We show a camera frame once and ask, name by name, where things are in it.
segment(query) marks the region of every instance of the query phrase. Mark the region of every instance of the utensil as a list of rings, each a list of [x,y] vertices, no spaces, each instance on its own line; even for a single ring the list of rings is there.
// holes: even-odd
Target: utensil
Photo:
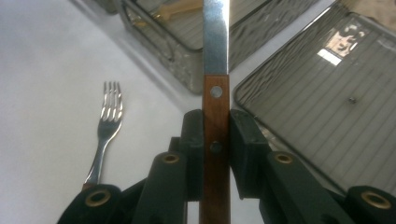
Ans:
[[[200,223],[229,224],[229,0],[204,1],[204,197]]]
[[[82,189],[99,184],[103,159],[108,143],[119,132],[122,122],[122,99],[120,83],[105,82],[105,99],[98,125],[99,144],[92,167]]]

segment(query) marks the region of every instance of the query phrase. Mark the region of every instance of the wooden knife handle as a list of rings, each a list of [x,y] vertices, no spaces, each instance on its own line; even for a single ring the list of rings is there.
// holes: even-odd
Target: wooden knife handle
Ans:
[[[230,224],[229,76],[205,75],[204,79],[204,198],[200,203],[200,224]]]

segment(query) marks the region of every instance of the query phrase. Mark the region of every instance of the knife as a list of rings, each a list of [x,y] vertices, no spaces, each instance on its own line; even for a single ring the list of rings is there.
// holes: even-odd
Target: knife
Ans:
[[[204,0],[204,196],[200,224],[230,224],[230,0]]]

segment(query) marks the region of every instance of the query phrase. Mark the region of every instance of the fork handle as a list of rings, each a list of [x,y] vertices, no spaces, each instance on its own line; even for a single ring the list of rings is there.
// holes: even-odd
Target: fork handle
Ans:
[[[99,139],[98,148],[96,150],[95,158],[93,159],[91,170],[88,173],[87,179],[85,179],[84,185],[82,186],[83,190],[99,184],[103,159],[105,157],[106,147],[109,142],[109,140]]]

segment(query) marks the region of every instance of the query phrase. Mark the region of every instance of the knife rivet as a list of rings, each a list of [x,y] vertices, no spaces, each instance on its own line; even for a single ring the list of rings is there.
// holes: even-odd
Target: knife rivet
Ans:
[[[220,98],[222,95],[222,88],[220,86],[214,86],[210,90],[210,95],[213,96],[214,98]]]
[[[210,151],[214,154],[219,154],[221,150],[222,150],[222,144],[218,141],[215,141],[210,145]]]

